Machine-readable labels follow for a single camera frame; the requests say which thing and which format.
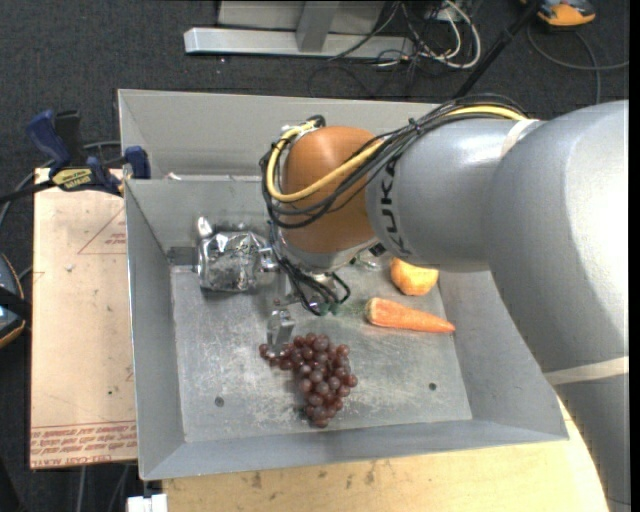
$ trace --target aluminum foil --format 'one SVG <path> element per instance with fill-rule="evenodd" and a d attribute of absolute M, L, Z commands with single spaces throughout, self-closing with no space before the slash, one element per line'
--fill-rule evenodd
<path fill-rule="evenodd" d="M 200 287 L 220 292 L 253 290 L 264 282 L 271 249 L 251 231 L 224 231 L 198 246 Z"/>

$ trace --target grapes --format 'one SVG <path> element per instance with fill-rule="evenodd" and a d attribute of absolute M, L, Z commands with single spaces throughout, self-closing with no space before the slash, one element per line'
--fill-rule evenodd
<path fill-rule="evenodd" d="M 326 334 L 295 336 L 278 353 L 263 343 L 258 352 L 270 366 L 293 371 L 305 401 L 302 410 L 311 425 L 318 428 L 329 425 L 358 384 L 358 378 L 351 373 L 349 346 L 335 345 Z"/>

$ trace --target orange carrot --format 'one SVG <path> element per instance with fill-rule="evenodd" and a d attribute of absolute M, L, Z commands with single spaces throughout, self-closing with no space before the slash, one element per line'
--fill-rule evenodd
<path fill-rule="evenodd" d="M 379 297 L 367 302 L 365 316 L 370 323 L 380 327 L 440 333 L 456 330 L 455 326 L 444 318 Z"/>

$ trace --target red grape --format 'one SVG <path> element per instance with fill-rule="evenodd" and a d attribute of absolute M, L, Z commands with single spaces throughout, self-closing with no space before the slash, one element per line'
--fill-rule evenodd
<path fill-rule="evenodd" d="M 337 355 L 338 352 L 335 345 L 333 343 L 329 343 L 329 346 L 327 347 L 327 357 L 329 358 L 329 361 L 333 361 Z"/>
<path fill-rule="evenodd" d="M 313 382 L 314 384 L 317 384 L 318 382 L 322 382 L 322 379 L 324 377 L 322 376 L 322 372 L 320 370 L 313 370 L 310 374 L 309 374 L 309 380 L 311 382 Z"/>
<path fill-rule="evenodd" d="M 310 373 L 311 373 L 311 366 L 309 366 L 308 364 L 303 364 L 298 370 L 298 375 L 300 375 L 301 377 L 309 375 Z"/>
<path fill-rule="evenodd" d="M 327 380 L 327 384 L 329 384 L 329 388 L 331 388 L 333 391 L 335 391 L 336 389 L 338 389 L 341 385 L 340 379 L 338 377 L 336 377 L 335 375 L 329 377 L 329 379 Z"/>
<path fill-rule="evenodd" d="M 324 399 L 318 393 L 311 393 L 309 395 L 309 398 L 307 398 L 307 402 L 309 402 L 310 405 L 316 407 L 318 405 L 322 405 L 324 403 Z"/>
<path fill-rule="evenodd" d="M 326 396 L 329 392 L 329 384 L 327 384 L 325 381 L 318 382 L 313 387 L 313 390 L 319 395 Z"/>
<path fill-rule="evenodd" d="M 309 360 L 313 358 L 313 349 L 311 347 L 304 346 L 300 349 L 302 357 Z"/>
<path fill-rule="evenodd" d="M 333 365 L 337 366 L 338 368 L 340 367 L 346 368 L 347 366 L 349 366 L 349 359 L 346 356 L 341 356 L 338 354 L 338 356 L 333 361 Z"/>
<path fill-rule="evenodd" d="M 313 358 L 320 364 L 325 364 L 329 359 L 326 352 L 316 352 Z"/>
<path fill-rule="evenodd" d="M 319 405 L 313 410 L 313 419 L 314 420 L 324 420 L 327 419 L 327 410 Z"/>
<path fill-rule="evenodd" d="M 302 363 L 304 361 L 304 357 L 302 357 L 302 354 L 300 353 L 299 349 L 296 349 L 293 352 L 291 352 L 291 361 L 296 364 Z"/>
<path fill-rule="evenodd" d="M 340 382 L 342 382 L 342 379 L 344 379 L 348 375 L 348 373 L 344 368 L 336 368 L 335 370 L 333 370 L 333 375 L 334 377 L 337 377 Z"/>

